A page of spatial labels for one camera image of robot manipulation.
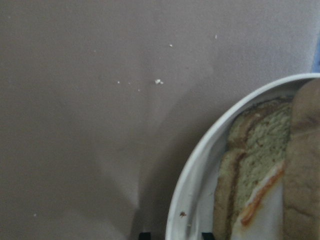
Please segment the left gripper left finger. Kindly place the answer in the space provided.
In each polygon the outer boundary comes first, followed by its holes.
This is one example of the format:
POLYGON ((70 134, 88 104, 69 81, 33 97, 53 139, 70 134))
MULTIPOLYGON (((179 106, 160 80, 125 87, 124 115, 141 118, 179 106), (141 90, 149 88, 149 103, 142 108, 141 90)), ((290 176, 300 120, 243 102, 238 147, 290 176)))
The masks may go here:
POLYGON ((152 234, 150 232, 140 232, 138 235, 138 240, 151 240, 152 234))

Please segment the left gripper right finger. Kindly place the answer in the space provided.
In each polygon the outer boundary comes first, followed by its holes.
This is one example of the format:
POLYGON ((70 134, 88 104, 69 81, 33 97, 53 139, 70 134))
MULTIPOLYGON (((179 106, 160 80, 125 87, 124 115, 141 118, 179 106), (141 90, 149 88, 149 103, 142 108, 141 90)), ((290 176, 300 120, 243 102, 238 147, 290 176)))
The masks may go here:
POLYGON ((203 240, 213 240, 213 233, 212 232, 202 232, 201 233, 203 240))

